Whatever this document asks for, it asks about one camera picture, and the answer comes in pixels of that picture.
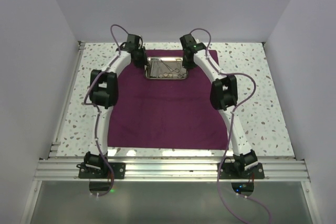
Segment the steel instrument tray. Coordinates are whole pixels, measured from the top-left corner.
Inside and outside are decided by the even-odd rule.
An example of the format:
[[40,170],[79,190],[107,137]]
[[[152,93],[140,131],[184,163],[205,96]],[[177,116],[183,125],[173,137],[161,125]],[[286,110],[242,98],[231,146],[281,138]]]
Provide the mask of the steel instrument tray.
[[148,57],[144,76],[149,80],[184,80],[188,70],[182,66],[182,57]]

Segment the purple cloth wrap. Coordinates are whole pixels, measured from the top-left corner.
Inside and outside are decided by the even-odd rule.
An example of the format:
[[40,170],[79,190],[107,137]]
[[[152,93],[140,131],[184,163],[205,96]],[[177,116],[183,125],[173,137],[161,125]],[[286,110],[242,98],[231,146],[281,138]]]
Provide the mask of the purple cloth wrap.
[[149,80],[128,65],[118,77],[109,147],[223,150],[226,125],[212,108],[211,82],[200,68],[184,80]]

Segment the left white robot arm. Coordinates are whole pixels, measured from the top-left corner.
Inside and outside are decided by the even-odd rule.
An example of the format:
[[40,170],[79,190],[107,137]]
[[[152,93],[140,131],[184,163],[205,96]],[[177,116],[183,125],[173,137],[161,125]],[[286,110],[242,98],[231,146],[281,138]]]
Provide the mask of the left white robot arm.
[[110,115],[119,98],[118,76],[131,63],[138,68],[148,64],[143,39],[139,35],[128,34],[112,59],[101,69],[93,69],[90,86],[83,104],[97,109],[89,151],[85,154],[85,167],[90,168],[97,178],[104,178],[109,172],[106,155],[108,153],[108,128]]

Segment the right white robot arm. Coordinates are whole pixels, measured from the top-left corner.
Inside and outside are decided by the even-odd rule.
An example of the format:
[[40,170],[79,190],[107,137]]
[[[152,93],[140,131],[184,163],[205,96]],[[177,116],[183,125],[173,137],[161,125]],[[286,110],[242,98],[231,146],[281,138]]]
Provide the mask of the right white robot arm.
[[248,142],[246,133],[235,110],[248,99],[238,101],[238,73],[225,73],[210,55],[208,48],[191,34],[180,37],[183,49],[183,68],[199,67],[211,82],[210,102],[228,125],[227,145],[232,146],[232,163],[236,176],[246,178],[258,165],[258,158]]

